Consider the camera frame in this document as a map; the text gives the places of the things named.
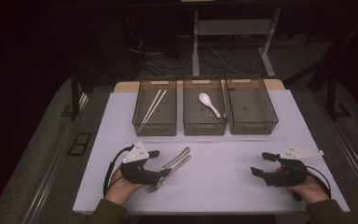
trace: metal frame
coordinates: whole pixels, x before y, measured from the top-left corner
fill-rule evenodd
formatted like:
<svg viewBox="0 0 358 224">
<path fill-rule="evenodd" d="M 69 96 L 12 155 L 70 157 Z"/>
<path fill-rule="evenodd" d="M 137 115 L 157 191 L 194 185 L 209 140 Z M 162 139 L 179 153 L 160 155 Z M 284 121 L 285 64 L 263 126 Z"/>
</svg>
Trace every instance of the metal frame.
<svg viewBox="0 0 358 224">
<path fill-rule="evenodd" d="M 271 44 L 271 40 L 272 37 L 274 35 L 275 32 L 275 28 L 276 25 L 278 23 L 278 19 L 279 19 L 279 15 L 281 14 L 281 8 L 277 7 L 274 11 L 273 17 L 269 23 L 269 27 L 267 29 L 267 31 L 264 32 L 260 32 L 258 34 L 267 34 L 266 37 L 266 43 L 264 44 L 264 46 L 262 48 L 258 48 L 261 60 L 266 68 L 267 71 L 267 75 L 268 77 L 276 77 L 275 72 L 272 68 L 272 65 L 269 61 L 269 56 L 267 55 L 268 51 L 269 51 L 269 45 Z M 199 21 L 199 11 L 197 9 L 195 9 L 195 13 L 194 13 L 194 33 L 193 33 L 193 55 L 192 55 L 192 62 L 193 62 L 193 76 L 199 76 L 200 75 L 200 61 L 199 61 L 199 53 L 198 53 L 198 41 L 199 41 L 199 35 L 228 35 L 228 34 L 232 34 L 232 35 L 249 35 L 249 33 L 246 33 L 244 31 L 237 31 L 235 28 L 234 30 L 231 29 L 231 31 L 225 31 L 225 30 L 221 30 L 220 32 L 218 31 L 219 27 L 216 27 L 219 25 L 219 23 L 221 23 L 222 21 L 211 21 L 211 23 L 213 24 L 211 27 L 215 26 L 213 29 L 208 30 L 208 25 L 206 23 L 206 21 L 202 22 L 202 27 L 200 27 L 200 21 Z M 244 25 L 246 24 L 246 20 L 243 21 L 235 21 L 238 25 Z"/>
</svg>

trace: black cable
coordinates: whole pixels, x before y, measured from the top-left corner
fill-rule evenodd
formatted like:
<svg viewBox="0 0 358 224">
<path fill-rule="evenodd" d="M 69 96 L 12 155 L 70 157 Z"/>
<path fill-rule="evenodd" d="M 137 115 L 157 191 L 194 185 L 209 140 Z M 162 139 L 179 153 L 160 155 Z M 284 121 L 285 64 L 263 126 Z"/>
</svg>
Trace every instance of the black cable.
<svg viewBox="0 0 358 224">
<path fill-rule="evenodd" d="M 212 64 L 210 64 L 210 63 L 207 63 L 207 61 L 206 61 L 206 60 L 204 59 L 204 57 L 202 56 L 202 53 L 204 53 L 204 52 L 199 51 L 199 57 L 200 57 L 201 60 L 202 60 L 205 64 L 207 64 L 208 66 L 210 66 L 210 67 L 212 67 L 212 68 L 219 68 L 219 69 L 226 68 L 225 66 L 215 66 L 215 65 L 212 65 Z"/>
<path fill-rule="evenodd" d="M 211 53 L 209 53 L 208 51 L 206 52 L 206 54 L 210 54 L 211 56 L 214 56 L 216 57 L 216 54 L 211 50 L 211 46 L 204 43 L 204 44 L 199 44 L 199 48 L 206 48 L 208 51 L 211 51 Z M 228 50 L 226 52 L 219 52 L 219 55 L 222 56 L 222 55 L 228 55 L 230 53 L 232 53 L 235 49 L 232 49 L 232 50 Z"/>
<path fill-rule="evenodd" d="M 147 69 L 149 71 L 152 71 L 152 70 L 156 71 L 155 74 L 157 74 L 157 76 L 165 76 L 165 71 L 161 72 L 160 70 L 157 69 L 156 66 L 152 66 L 152 65 L 149 65 L 147 63 L 144 63 L 143 66 L 145 66 L 144 69 Z"/>
<path fill-rule="evenodd" d="M 147 64 L 146 62 L 151 62 L 151 63 L 154 63 L 154 64 L 156 64 L 157 65 L 157 67 L 160 67 L 160 68 L 163 68 L 163 69 L 165 69 L 166 67 L 164 66 L 164 65 L 162 65 L 161 63 L 157 63 L 157 62 L 155 62 L 155 61 L 152 61 L 152 60 L 146 60 L 145 61 L 145 64 Z"/>
<path fill-rule="evenodd" d="M 191 54 L 190 54 L 190 56 L 188 57 L 186 63 L 183 64 L 183 65 L 181 65 L 181 66 L 179 66 L 179 67 L 167 67 L 167 66 L 164 66 L 163 64 L 157 63 L 157 62 L 155 62 L 155 61 L 153 61 L 153 60 L 147 60 L 147 62 L 155 63 L 155 64 L 157 64 L 158 66 L 160 66 L 160 67 L 162 67 L 162 68 L 164 68 L 164 69 L 167 69 L 167 70 L 179 70 L 179 69 L 182 69 L 182 68 L 186 67 L 186 66 L 188 65 L 188 63 L 190 62 L 190 60 L 191 60 Z"/>
<path fill-rule="evenodd" d="M 107 190 L 113 185 L 115 184 L 119 179 L 115 180 L 112 184 L 109 184 L 109 181 L 110 181 L 110 176 L 112 175 L 112 171 L 113 171 L 113 168 L 115 167 L 115 163 L 116 163 L 116 160 L 117 158 L 125 151 L 131 151 L 131 149 L 133 149 L 134 145 L 131 145 L 130 147 L 125 147 L 123 149 L 121 149 L 118 154 L 115 156 L 115 158 L 113 159 L 112 162 L 110 162 L 109 164 L 109 168 L 107 169 L 107 172 L 106 172 L 106 176 L 105 176 L 105 180 L 103 182 L 103 196 L 106 194 Z"/>
<path fill-rule="evenodd" d="M 318 182 L 318 184 L 320 184 L 322 186 L 322 188 L 324 188 L 324 191 L 326 192 L 327 196 L 331 199 L 331 187 L 330 187 L 330 183 L 328 182 L 328 179 L 324 176 L 324 174 L 322 174 L 320 171 L 318 171 L 317 169 L 310 167 L 310 166 L 305 166 L 307 168 L 310 168 L 316 172 L 319 173 L 319 175 L 321 175 L 324 180 L 326 181 L 327 186 L 325 185 L 325 183 L 316 175 L 312 175 L 309 173 L 310 177 L 312 177 L 312 179 L 314 179 L 316 182 Z"/>
<path fill-rule="evenodd" d="M 252 24 L 251 24 L 252 32 L 254 31 L 254 26 L 255 26 L 255 36 L 257 36 L 257 23 L 258 23 L 258 20 L 253 20 Z M 253 73 L 253 72 L 260 73 L 259 71 L 252 69 L 252 64 L 257 64 L 257 65 L 264 65 L 264 64 L 262 62 L 261 63 L 254 62 L 252 52 L 249 52 L 248 56 L 249 57 L 247 57 L 247 59 L 248 59 L 248 63 L 249 63 L 249 69 L 245 73 Z"/>
<path fill-rule="evenodd" d="M 153 71 L 153 70 L 151 70 L 151 69 L 149 69 L 149 68 L 147 68 L 147 67 L 144 67 L 144 66 L 141 66 L 140 64 L 138 64 L 138 66 L 140 67 L 140 68 L 142 68 L 142 69 L 144 69 L 145 71 L 146 71 L 146 73 L 147 72 L 150 72 L 150 73 L 152 73 L 154 76 L 159 76 L 159 74 L 158 73 L 156 73 L 155 71 Z"/>
<path fill-rule="evenodd" d="M 152 61 L 145 61 L 145 62 L 144 62 L 144 66 L 153 68 L 153 69 L 155 69 L 155 70 L 157 70 L 157 71 L 160 71 L 159 68 L 161 68 L 161 69 L 162 69 L 162 74 L 163 74 L 163 76 L 166 74 L 166 72 L 165 72 L 165 67 L 164 67 L 162 64 L 160 64 L 160 63 L 155 63 L 155 64 L 157 64 L 157 65 L 155 66 L 155 65 L 148 64 L 147 62 L 152 62 Z"/>
<path fill-rule="evenodd" d="M 206 64 L 208 64 L 209 66 L 211 66 L 211 67 L 213 67 L 213 68 L 227 68 L 226 64 L 228 64 L 228 62 L 227 62 L 226 59 L 222 58 L 221 55 L 229 54 L 229 52 L 223 53 L 223 54 L 221 54 L 221 53 L 217 54 L 217 53 L 213 52 L 213 49 L 212 49 L 211 47 L 209 47 L 208 45 L 200 46 L 200 47 L 203 47 L 203 48 L 206 48 L 206 49 L 207 49 L 206 51 L 205 51 L 205 50 L 199 50 L 199 56 L 200 56 L 200 57 L 201 57 L 201 54 L 203 53 L 203 54 L 205 54 L 205 55 L 207 55 L 207 56 L 217 58 L 217 59 L 219 60 L 219 63 L 223 63 L 225 66 L 219 67 L 219 66 L 211 65 L 211 64 L 207 63 L 204 58 L 201 57 L 201 59 L 202 59 Z"/>
</svg>

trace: wire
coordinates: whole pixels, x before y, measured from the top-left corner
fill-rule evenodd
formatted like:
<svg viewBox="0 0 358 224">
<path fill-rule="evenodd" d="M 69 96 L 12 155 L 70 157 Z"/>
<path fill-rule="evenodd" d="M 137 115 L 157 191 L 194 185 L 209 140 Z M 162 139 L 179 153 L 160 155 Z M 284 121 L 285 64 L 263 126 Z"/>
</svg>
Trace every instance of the wire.
<svg viewBox="0 0 358 224">
<path fill-rule="evenodd" d="M 313 168 L 313 167 L 310 167 L 310 166 L 305 166 L 305 167 L 310 168 L 310 169 L 312 169 L 312 170 L 318 172 L 318 173 L 324 178 L 324 180 L 326 181 L 328 190 L 331 189 L 331 188 L 330 188 L 330 183 L 328 182 L 328 180 L 327 180 L 327 178 L 324 176 L 324 174 L 322 174 L 320 171 L 318 171 L 317 169 L 315 169 L 315 168 Z"/>
<path fill-rule="evenodd" d="M 154 64 L 156 64 L 157 66 L 153 66 L 153 65 L 147 64 L 147 62 L 154 63 Z M 165 73 L 165 69 L 167 68 L 167 67 L 165 67 L 164 65 L 162 65 L 161 63 L 156 63 L 156 62 L 151 61 L 151 60 L 146 60 L 146 61 L 145 61 L 145 65 L 146 65 L 146 66 L 150 66 L 150 67 L 162 68 L 163 71 L 164 71 L 164 73 Z"/>
<path fill-rule="evenodd" d="M 246 75 L 245 73 L 240 72 L 240 71 L 238 71 L 238 70 L 236 70 L 236 69 L 234 69 L 234 68 L 228 66 L 228 64 L 222 59 L 222 57 L 220 57 L 220 55 L 219 55 L 213 48 L 211 48 L 211 47 L 209 47 L 209 46 L 208 46 L 208 48 L 211 49 L 214 54 L 216 54 L 216 56 L 220 59 L 220 61 L 222 61 L 222 63 L 223 63 L 228 69 L 230 69 L 231 71 L 234 71 L 234 72 L 237 72 L 237 73 Z"/>
<path fill-rule="evenodd" d="M 113 181 L 112 184 L 110 184 L 107 188 L 109 189 L 110 187 L 112 187 L 114 184 L 116 184 L 122 178 L 123 178 L 123 176 L 119 177 L 117 180 Z"/>
<path fill-rule="evenodd" d="M 109 164 L 109 168 L 107 169 L 107 172 L 106 172 L 106 176 L 105 176 L 105 180 L 103 182 L 103 196 L 106 194 L 107 190 L 117 182 L 117 180 L 115 180 L 112 184 L 109 184 L 110 182 L 110 178 L 111 178 L 111 175 L 112 175 L 112 171 L 113 171 L 113 168 L 115 167 L 115 163 L 118 159 L 118 157 L 125 151 L 131 151 L 131 149 L 133 149 L 134 145 L 131 145 L 130 147 L 125 147 L 123 149 L 121 149 L 118 154 L 115 156 L 115 158 L 113 159 L 112 162 L 110 162 Z"/>
<path fill-rule="evenodd" d="M 144 54 L 144 52 L 136 50 L 136 49 L 129 49 L 129 50 L 132 51 L 132 52 L 135 52 L 135 53 Z"/>
<path fill-rule="evenodd" d="M 141 68 L 143 68 L 144 70 L 153 73 L 155 76 L 165 76 L 165 74 L 164 74 L 163 72 L 161 72 L 161 71 L 158 70 L 156 67 L 151 66 L 151 65 L 149 65 L 149 64 L 144 63 L 144 64 L 139 64 L 139 66 L 140 66 Z"/>
<path fill-rule="evenodd" d="M 221 48 L 222 46 L 223 46 L 223 44 L 213 45 L 214 48 Z M 203 47 L 203 48 L 209 48 L 210 45 L 207 44 L 207 43 L 202 43 L 202 44 L 199 44 L 199 48 L 201 48 L 201 47 Z M 234 49 L 228 50 L 227 52 L 220 52 L 219 55 L 228 55 L 228 54 L 232 53 L 233 51 L 234 51 Z"/>
<path fill-rule="evenodd" d="M 202 59 L 202 61 L 203 61 L 204 63 L 206 63 L 207 65 L 209 65 L 209 66 L 211 66 L 211 67 L 213 67 L 213 68 L 226 68 L 224 65 L 223 65 L 223 66 L 214 66 L 214 65 L 208 63 L 208 62 L 204 59 L 204 57 L 202 56 L 202 53 L 203 53 L 203 52 L 199 51 L 199 57 L 200 57 L 200 58 Z"/>
<path fill-rule="evenodd" d="M 167 70 L 179 70 L 179 69 L 182 69 L 182 68 L 186 67 L 186 66 L 188 65 L 188 63 L 190 62 L 190 60 L 191 60 L 191 54 L 190 54 L 190 56 L 187 58 L 187 61 L 186 61 L 183 65 L 180 65 L 179 67 L 167 67 L 167 66 L 164 66 L 164 65 L 161 64 L 161 63 L 157 63 L 157 62 L 152 61 L 152 60 L 148 60 L 148 62 L 157 64 L 158 66 L 160 66 L 160 67 L 163 68 L 163 69 L 167 69 Z"/>
<path fill-rule="evenodd" d="M 135 35 L 136 37 L 138 37 L 138 39 L 139 39 L 139 46 L 138 46 L 138 49 L 140 49 L 141 48 L 141 46 L 142 46 L 142 44 L 143 44 L 143 42 L 142 42 L 142 39 L 141 39 L 141 37 L 139 37 L 138 35 Z"/>
<path fill-rule="evenodd" d="M 148 68 L 146 68 L 146 67 L 142 67 L 142 66 L 140 66 L 141 68 L 143 68 L 144 70 L 145 70 L 145 76 L 147 76 L 147 72 L 149 72 L 149 73 L 151 73 L 152 75 L 154 75 L 154 76 L 159 76 L 159 74 L 158 73 L 156 73 L 156 72 L 154 72 L 153 70 L 151 70 L 151 69 L 148 69 Z"/>
</svg>

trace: gray floor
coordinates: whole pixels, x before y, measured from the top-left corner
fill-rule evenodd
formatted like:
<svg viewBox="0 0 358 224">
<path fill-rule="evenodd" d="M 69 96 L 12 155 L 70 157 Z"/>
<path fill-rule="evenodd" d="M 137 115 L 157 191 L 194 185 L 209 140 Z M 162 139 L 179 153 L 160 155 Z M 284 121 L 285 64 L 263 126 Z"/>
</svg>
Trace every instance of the gray floor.
<svg viewBox="0 0 358 224">
<path fill-rule="evenodd" d="M 148 58 L 153 60 L 143 63 L 149 69 L 143 70 L 140 76 L 160 76 L 161 73 L 191 75 L 191 53 L 188 51 L 191 45 L 186 40 L 183 42 L 183 53 L 179 58 L 150 52 Z M 267 78 L 256 51 L 262 43 L 261 39 L 249 37 L 201 39 L 200 72 L 202 75 L 236 74 L 221 62 L 224 60 L 235 70 Z M 311 43 L 305 47 L 304 43 L 303 37 L 273 40 L 268 56 L 278 79 L 285 80 L 318 61 L 330 45 Z M 358 104 L 345 87 L 338 85 L 337 102 L 348 108 L 351 117 L 332 121 L 324 109 L 325 89 L 309 91 L 307 83 L 310 78 L 311 74 L 287 89 L 292 91 L 318 148 L 324 151 L 324 159 L 347 200 L 351 214 L 358 218 L 358 173 L 353 171 L 344 153 L 351 147 L 358 156 Z M 79 223 L 84 219 L 83 215 L 74 213 L 72 207 L 111 90 L 98 88 L 89 94 L 80 115 L 75 121 L 70 121 L 62 113 L 71 104 L 70 82 L 63 83 L 2 194 L 0 223 L 8 220 L 10 223 Z M 91 141 L 84 156 L 68 156 L 66 151 L 77 133 L 91 133 Z M 275 217 L 279 224 L 306 223 L 308 218 L 308 215 Z"/>
</svg>

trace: dark background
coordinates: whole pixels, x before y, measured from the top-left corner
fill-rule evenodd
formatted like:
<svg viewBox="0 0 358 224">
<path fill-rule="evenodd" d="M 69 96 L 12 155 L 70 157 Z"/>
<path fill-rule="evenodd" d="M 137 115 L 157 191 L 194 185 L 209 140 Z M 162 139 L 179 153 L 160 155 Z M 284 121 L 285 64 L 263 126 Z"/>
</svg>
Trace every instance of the dark background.
<svg viewBox="0 0 358 224">
<path fill-rule="evenodd" d="M 230 17 L 237 18 L 243 10 L 234 12 Z M 137 11 L 138 23 L 132 23 L 130 31 L 122 22 L 126 13 L 62 13 L 49 1 L 0 1 L 0 194 L 50 100 L 71 74 L 75 73 L 83 90 L 89 92 L 95 86 L 113 85 L 120 78 L 131 79 L 137 72 L 127 50 L 131 32 L 142 35 L 145 42 L 160 43 L 173 57 L 176 37 L 192 32 L 189 10 Z M 218 10 L 203 15 L 227 17 L 225 11 Z M 349 30 L 357 20 L 358 4 L 284 7 L 276 35 L 331 37 Z M 358 35 L 338 64 L 334 74 L 350 86 L 358 100 Z"/>
</svg>

